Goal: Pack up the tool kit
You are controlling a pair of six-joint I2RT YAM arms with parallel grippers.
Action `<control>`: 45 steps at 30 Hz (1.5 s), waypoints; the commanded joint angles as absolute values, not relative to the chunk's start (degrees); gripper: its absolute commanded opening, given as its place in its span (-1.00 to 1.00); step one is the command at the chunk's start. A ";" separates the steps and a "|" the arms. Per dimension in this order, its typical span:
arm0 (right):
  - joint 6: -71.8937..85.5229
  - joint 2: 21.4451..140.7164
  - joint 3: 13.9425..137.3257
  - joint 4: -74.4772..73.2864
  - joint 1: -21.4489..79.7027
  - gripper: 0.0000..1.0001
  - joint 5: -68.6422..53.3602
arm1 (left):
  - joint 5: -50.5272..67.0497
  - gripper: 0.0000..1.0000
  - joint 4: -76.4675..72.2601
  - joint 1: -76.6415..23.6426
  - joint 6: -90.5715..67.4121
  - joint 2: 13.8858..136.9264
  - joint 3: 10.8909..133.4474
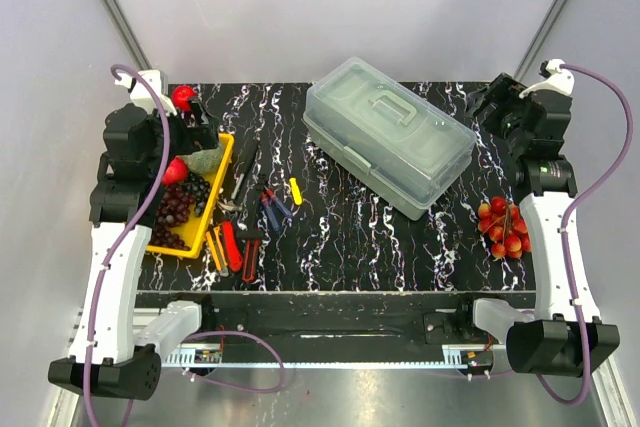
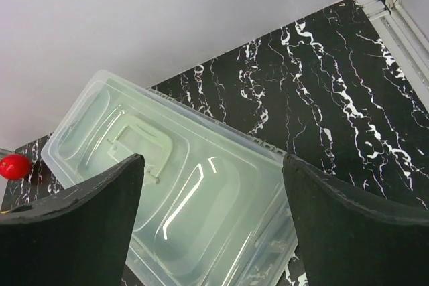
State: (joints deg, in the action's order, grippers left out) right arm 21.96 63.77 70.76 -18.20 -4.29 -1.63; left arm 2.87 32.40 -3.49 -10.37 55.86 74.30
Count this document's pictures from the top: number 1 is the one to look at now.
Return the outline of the black claw hammer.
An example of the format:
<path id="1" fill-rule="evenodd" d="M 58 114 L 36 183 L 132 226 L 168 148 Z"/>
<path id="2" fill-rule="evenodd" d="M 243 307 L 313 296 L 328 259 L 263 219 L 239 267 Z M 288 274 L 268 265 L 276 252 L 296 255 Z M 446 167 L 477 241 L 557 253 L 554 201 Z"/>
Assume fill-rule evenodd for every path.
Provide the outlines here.
<path id="1" fill-rule="evenodd" d="M 242 206 L 239 203 L 242 190 L 245 182 L 249 177 L 249 174 L 253 168 L 255 158 L 260 147 L 260 139 L 255 137 L 251 140 L 247 146 L 246 151 L 243 153 L 240 162 L 240 171 L 235 186 L 230 194 L 229 200 L 219 201 L 218 206 L 225 212 L 237 212 L 242 210 Z"/>

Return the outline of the clear grey plastic toolbox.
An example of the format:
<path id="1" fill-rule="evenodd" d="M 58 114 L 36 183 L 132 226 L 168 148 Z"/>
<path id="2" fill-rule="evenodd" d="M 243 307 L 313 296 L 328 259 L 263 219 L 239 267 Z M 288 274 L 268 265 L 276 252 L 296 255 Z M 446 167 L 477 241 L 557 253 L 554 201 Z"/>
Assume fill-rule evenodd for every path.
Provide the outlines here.
<path id="1" fill-rule="evenodd" d="M 475 133 L 365 61 L 352 57 L 307 91 L 312 142 L 416 221 L 471 163 Z"/>

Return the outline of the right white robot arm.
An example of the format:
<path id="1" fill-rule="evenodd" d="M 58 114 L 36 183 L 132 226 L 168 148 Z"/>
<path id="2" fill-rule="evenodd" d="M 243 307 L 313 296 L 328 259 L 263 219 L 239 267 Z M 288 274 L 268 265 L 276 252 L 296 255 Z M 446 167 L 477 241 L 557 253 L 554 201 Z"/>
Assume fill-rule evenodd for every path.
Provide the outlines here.
<path id="1" fill-rule="evenodd" d="M 617 326 L 602 320 L 588 285 L 576 226 L 584 194 L 562 155 L 571 121 L 574 75 L 561 59 L 541 65 L 525 86 L 506 73 L 469 95 L 466 113 L 505 141 L 515 164 L 513 191 L 532 241 L 535 307 L 526 314 L 497 298 L 478 298 L 459 313 L 457 335 L 490 334 L 517 373 L 586 377 L 619 346 Z"/>

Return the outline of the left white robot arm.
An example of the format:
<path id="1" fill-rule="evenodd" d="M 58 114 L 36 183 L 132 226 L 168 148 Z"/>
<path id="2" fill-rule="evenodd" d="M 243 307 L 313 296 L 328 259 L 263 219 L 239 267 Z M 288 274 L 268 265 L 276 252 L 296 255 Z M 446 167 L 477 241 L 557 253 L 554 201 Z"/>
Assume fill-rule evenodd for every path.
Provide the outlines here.
<path id="1" fill-rule="evenodd" d="M 91 268 L 78 331 L 68 354 L 51 362 L 50 383 L 84 396 L 147 400 L 155 392 L 162 362 L 189 336 L 205 342 L 217 319 L 206 300 L 190 295 L 173 301 L 140 332 L 134 330 L 137 283 L 165 193 L 161 178 L 172 160 L 204 161 L 211 184 L 204 213 L 183 229 L 187 248 L 198 256 L 226 175 L 233 140 L 195 98 L 186 119 L 168 96 L 160 70 L 135 72 L 115 65 L 117 85 L 130 101 L 105 119 L 97 184 L 90 195 Z"/>

